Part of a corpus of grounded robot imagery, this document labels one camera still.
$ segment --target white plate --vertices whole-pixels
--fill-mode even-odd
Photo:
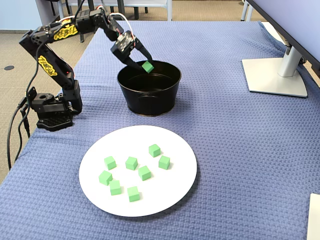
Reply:
[[[152,157],[149,146],[157,144],[161,154]],[[158,167],[160,157],[170,158],[168,170]],[[104,158],[113,156],[117,166],[108,171]],[[126,169],[128,157],[137,158],[133,171]],[[138,168],[147,166],[151,178],[142,181]],[[122,193],[110,194],[109,186],[99,182],[106,170],[119,180]],[[93,144],[84,155],[79,180],[86,197],[98,208],[114,215],[140,217],[161,212],[181,200],[193,185],[197,174],[196,156],[188,143],[167,129],[138,125],[113,131]],[[137,186],[140,200],[129,202],[127,188]]]

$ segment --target black metal bucket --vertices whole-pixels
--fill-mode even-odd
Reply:
[[[174,107],[181,79],[180,70],[167,62],[153,61],[152,65],[151,73],[126,66],[118,74],[129,109],[149,117],[165,114]]]

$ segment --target green cube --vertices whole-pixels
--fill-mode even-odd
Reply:
[[[116,161],[112,156],[106,157],[104,163],[108,170],[114,169],[117,166]]]
[[[149,153],[152,157],[159,156],[161,153],[160,147],[157,144],[153,144],[149,147]]]
[[[129,201],[130,202],[134,202],[134,201],[140,200],[140,195],[139,195],[139,192],[138,192],[138,188],[136,186],[129,187],[127,189],[127,191],[128,191]]]
[[[170,165],[170,157],[161,156],[159,160],[159,168],[168,170]]]
[[[118,180],[113,180],[110,182],[110,192],[112,196],[121,194],[120,182]]]
[[[99,176],[99,182],[106,186],[109,185],[109,182],[112,180],[112,174],[108,171],[103,171]]]
[[[140,167],[138,173],[142,181],[151,178],[151,172],[147,166]]]
[[[149,74],[155,67],[152,66],[150,62],[145,61],[145,63],[142,64],[142,68]]]
[[[125,167],[127,169],[135,170],[138,166],[138,161],[135,157],[130,156],[128,160],[125,162]]]

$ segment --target robotic arm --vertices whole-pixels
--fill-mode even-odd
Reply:
[[[150,53],[140,40],[130,31],[123,28],[111,15],[106,15],[101,8],[90,11],[80,11],[76,17],[62,22],[53,22],[47,26],[28,31],[20,40],[20,45],[30,53],[43,70],[62,87],[62,93],[54,97],[50,93],[37,93],[33,87],[28,95],[30,107],[37,112],[38,128],[57,131],[73,125],[72,117],[82,111],[79,82],[75,74],[63,59],[58,57],[47,44],[78,35],[91,33],[96,28],[103,29],[110,41],[115,42],[112,53],[124,64],[144,71],[144,69],[130,58],[131,51],[136,48],[152,63]]]

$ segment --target blue tablecloth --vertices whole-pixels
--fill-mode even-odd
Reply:
[[[75,68],[83,112],[73,127],[37,129],[0,186],[0,238],[305,239],[310,193],[320,193],[320,90],[306,69],[298,68],[306,99],[251,93],[242,59],[285,51],[259,22],[135,21],[132,28],[155,60],[181,70],[175,107],[157,117],[130,112],[117,83],[124,65],[98,30]],[[138,218],[100,210],[79,184],[89,147],[132,125],[179,134],[198,162],[180,202]]]

